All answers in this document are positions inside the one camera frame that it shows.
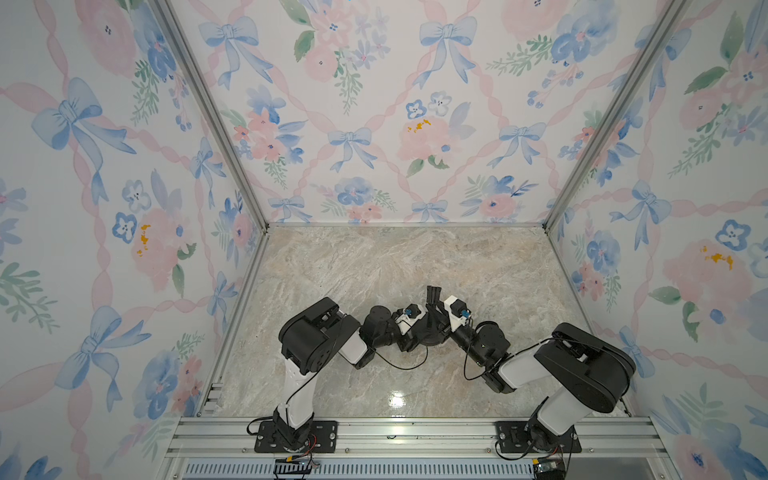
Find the black round stand base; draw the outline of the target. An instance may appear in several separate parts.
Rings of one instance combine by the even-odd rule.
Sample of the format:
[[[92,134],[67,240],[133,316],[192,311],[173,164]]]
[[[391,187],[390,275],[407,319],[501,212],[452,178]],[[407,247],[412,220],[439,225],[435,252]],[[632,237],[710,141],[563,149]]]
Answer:
[[[428,336],[425,338],[424,342],[421,345],[425,345],[429,347],[437,346],[433,344],[433,335],[436,332],[436,328],[434,326],[434,314],[430,314],[429,312],[427,312],[425,318],[428,321]]]

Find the black microphone stand pole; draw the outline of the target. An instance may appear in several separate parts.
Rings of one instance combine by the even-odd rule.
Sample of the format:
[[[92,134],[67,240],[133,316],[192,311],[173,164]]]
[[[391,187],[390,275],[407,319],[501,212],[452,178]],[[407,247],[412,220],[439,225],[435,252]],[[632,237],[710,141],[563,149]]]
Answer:
[[[439,286],[428,286],[426,292],[425,307],[430,314],[444,314],[444,303],[441,300],[442,288]]]

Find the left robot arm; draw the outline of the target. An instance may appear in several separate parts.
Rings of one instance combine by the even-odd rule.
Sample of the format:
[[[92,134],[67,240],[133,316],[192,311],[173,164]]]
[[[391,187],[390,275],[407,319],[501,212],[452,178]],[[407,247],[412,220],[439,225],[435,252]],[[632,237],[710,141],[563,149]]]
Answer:
[[[273,412],[283,447],[296,451],[309,441],[316,377],[336,355],[362,369],[383,347],[396,344],[409,352],[421,343],[419,329],[427,325],[427,317],[427,309],[418,304],[394,312],[377,305],[359,322],[324,297],[288,320],[278,334],[285,383]]]

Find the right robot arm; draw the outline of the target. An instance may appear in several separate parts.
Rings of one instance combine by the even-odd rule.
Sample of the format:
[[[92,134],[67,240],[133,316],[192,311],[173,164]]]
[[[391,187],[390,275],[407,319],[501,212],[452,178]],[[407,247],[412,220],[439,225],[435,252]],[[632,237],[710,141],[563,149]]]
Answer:
[[[522,428],[529,452],[551,452],[571,427],[590,413],[610,413],[629,390],[637,371],[621,349],[570,324],[559,324],[549,337],[516,353],[497,323],[470,325],[471,313],[432,312],[444,337],[451,338],[467,359],[482,368],[479,375],[494,392],[510,394],[551,377],[559,383]]]

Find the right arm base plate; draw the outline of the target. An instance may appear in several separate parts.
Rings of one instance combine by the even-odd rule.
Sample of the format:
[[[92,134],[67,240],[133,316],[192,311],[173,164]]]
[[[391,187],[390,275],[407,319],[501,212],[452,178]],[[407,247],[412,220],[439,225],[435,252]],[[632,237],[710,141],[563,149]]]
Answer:
[[[503,454],[581,453],[582,446],[574,426],[555,437],[539,424],[522,420],[496,421],[494,429],[500,452]]]

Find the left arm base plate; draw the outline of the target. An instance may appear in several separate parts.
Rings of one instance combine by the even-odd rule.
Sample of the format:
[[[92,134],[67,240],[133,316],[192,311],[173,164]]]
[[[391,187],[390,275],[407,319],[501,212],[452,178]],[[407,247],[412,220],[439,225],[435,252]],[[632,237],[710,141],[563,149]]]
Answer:
[[[248,433],[255,437],[256,453],[303,454],[334,453],[338,440],[337,421],[312,421],[298,429],[292,429],[281,419],[264,421],[258,430]]]

